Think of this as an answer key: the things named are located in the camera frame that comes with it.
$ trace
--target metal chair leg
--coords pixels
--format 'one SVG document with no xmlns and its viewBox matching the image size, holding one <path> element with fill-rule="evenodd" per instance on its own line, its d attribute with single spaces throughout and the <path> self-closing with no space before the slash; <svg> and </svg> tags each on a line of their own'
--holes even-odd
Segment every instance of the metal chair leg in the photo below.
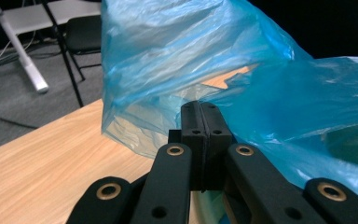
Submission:
<svg viewBox="0 0 358 224">
<path fill-rule="evenodd" d="M 73 53 L 69 52 L 69 51 L 68 51 L 68 53 L 69 53 L 69 56 L 71 56 L 72 62 L 74 62 L 75 67 L 76 67 L 79 75 L 81 76 L 81 80 L 82 81 L 86 80 L 86 78 L 84 77 L 83 73 L 81 72 L 81 68 L 80 68 L 79 64 L 77 63 L 75 55 Z"/>
</svg>

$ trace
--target black chair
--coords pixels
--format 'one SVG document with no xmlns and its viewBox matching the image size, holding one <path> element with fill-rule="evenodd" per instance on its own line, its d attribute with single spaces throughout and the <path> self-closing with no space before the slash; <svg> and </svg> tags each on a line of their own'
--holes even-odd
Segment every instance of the black chair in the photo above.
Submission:
<svg viewBox="0 0 358 224">
<path fill-rule="evenodd" d="M 99 66 L 100 63 L 79 66 L 75 55 L 93 54 L 101 52 L 101 16 L 72 18 L 66 23 L 66 49 L 75 64 L 82 80 L 85 80 L 82 68 Z"/>
<path fill-rule="evenodd" d="M 71 64 L 69 63 L 66 52 L 69 53 L 82 80 L 85 80 L 83 73 L 81 72 L 82 68 L 101 65 L 99 63 L 93 65 L 79 66 L 75 58 L 75 55 L 101 52 L 101 27 L 102 27 L 101 16 L 96 15 L 96 16 L 72 18 L 66 23 L 66 35 L 63 35 L 50 8 L 48 7 L 47 0 L 41 0 L 41 2 L 43 8 L 46 10 L 49 18 L 53 23 L 52 26 L 53 33 L 56 36 L 57 41 L 59 43 L 62 52 L 62 57 L 65 62 L 65 66 L 68 70 L 69 77 L 71 78 L 71 82 L 76 94 L 76 98 L 78 100 L 80 107 L 82 107 L 83 101 L 80 96 L 80 92 L 76 84 L 74 73 L 72 71 Z"/>
</svg>

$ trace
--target chair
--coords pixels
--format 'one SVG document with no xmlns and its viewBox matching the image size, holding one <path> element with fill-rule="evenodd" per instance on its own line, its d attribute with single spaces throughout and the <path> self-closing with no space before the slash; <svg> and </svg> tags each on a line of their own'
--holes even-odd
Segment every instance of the chair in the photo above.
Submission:
<svg viewBox="0 0 358 224">
<path fill-rule="evenodd" d="M 71 64 L 69 63 L 66 52 L 69 53 L 82 80 L 85 80 L 83 73 L 81 72 L 81 68 L 96 66 L 99 64 L 79 66 L 76 61 L 75 55 L 101 52 L 101 27 L 102 27 L 101 16 L 94 15 L 94 16 L 86 16 L 86 17 L 78 17 L 78 18 L 70 19 L 66 23 L 67 30 L 66 30 L 66 36 L 64 36 L 48 6 L 48 2 L 46 0 L 41 0 L 41 3 L 53 23 L 52 25 L 53 32 L 59 43 L 62 52 L 62 57 L 65 62 L 65 66 L 68 70 L 69 77 L 71 78 L 71 82 L 76 94 L 76 98 L 78 100 L 80 107 L 82 107 L 83 101 L 80 96 L 80 92 L 76 84 L 74 73 L 72 71 L 72 67 Z"/>
<path fill-rule="evenodd" d="M 101 32 L 102 22 L 100 15 L 72 18 L 66 23 L 66 49 L 68 50 L 78 73 L 82 77 L 82 80 L 85 80 L 84 75 L 81 72 L 82 68 L 98 66 L 101 64 L 79 66 L 75 55 L 100 53 Z"/>
<path fill-rule="evenodd" d="M 58 24 L 67 23 L 74 17 L 98 15 L 101 13 L 101 3 L 86 1 L 54 1 L 48 3 Z M 23 48 L 17 35 L 36 31 L 52 26 L 51 19 L 48 17 L 41 4 L 28 7 L 13 8 L 2 10 L 0 8 L 0 24 L 13 47 L 18 52 L 20 62 L 34 88 L 40 92 L 48 91 L 48 83 L 40 74 L 32 59 Z"/>
</svg>

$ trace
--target plastic bag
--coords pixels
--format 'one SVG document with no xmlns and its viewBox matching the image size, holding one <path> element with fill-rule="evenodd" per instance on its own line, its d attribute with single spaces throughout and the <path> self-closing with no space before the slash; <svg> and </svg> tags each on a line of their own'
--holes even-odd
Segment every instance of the plastic bag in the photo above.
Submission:
<svg viewBox="0 0 358 224">
<path fill-rule="evenodd" d="M 309 59 L 246 1 L 103 1 L 103 133 L 154 157 L 180 106 L 246 65 Z"/>
<path fill-rule="evenodd" d="M 227 84 L 203 100 L 219 106 L 239 142 L 301 188 L 326 177 L 358 194 L 358 58 L 269 64 Z"/>
</svg>

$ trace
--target black plastic part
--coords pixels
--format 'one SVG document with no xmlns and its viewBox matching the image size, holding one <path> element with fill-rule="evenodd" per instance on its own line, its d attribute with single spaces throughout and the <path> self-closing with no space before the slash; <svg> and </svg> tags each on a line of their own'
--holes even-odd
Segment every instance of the black plastic part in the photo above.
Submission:
<svg viewBox="0 0 358 224">
<path fill-rule="evenodd" d="M 217 106 L 201 104 L 207 146 L 205 150 L 204 183 L 207 190 L 221 190 L 225 183 L 226 167 L 224 158 L 233 138 Z"/>
<path fill-rule="evenodd" d="M 191 189 L 221 190 L 226 173 L 224 157 L 233 137 L 219 108 L 193 101 L 183 105 L 181 111 L 181 143 L 193 153 Z"/>
<path fill-rule="evenodd" d="M 181 143 L 182 130 L 169 130 L 168 143 Z"/>
<path fill-rule="evenodd" d="M 116 183 L 120 185 L 121 190 L 116 198 L 110 200 L 101 200 L 97 197 L 97 191 L 105 184 Z M 131 185 L 124 179 L 116 177 L 105 177 L 97 180 L 86 190 L 84 195 L 75 205 L 72 214 L 67 223 L 124 223 L 121 219 L 125 214 L 127 204 L 131 198 Z"/>
<path fill-rule="evenodd" d="M 144 189 L 144 185 L 146 182 L 146 179 L 148 177 L 148 173 L 139 177 L 137 180 L 131 183 L 131 197 L 126 205 L 126 210 L 121 215 L 119 223 L 130 223 L 130 220 L 132 218 L 132 214 L 135 211 L 136 204 L 139 201 L 139 198 L 141 197 L 142 190 Z"/>
<path fill-rule="evenodd" d="M 223 204 L 231 224 L 251 223 L 252 213 L 230 175 L 226 177 Z"/>
<path fill-rule="evenodd" d="M 303 194 L 328 223 L 358 223 L 358 195 L 337 181 L 325 178 L 312 179 L 307 182 Z"/>
<path fill-rule="evenodd" d="M 188 223 L 190 168 L 191 150 L 187 146 L 167 144 L 161 147 L 131 223 Z"/>
<path fill-rule="evenodd" d="M 256 147 L 232 145 L 226 167 L 252 213 L 251 223 L 325 223 Z"/>
<path fill-rule="evenodd" d="M 202 120 L 200 103 L 193 101 L 181 107 L 182 139 L 181 143 L 191 148 L 191 190 L 205 190 L 203 187 L 203 169 L 207 133 Z"/>
</svg>

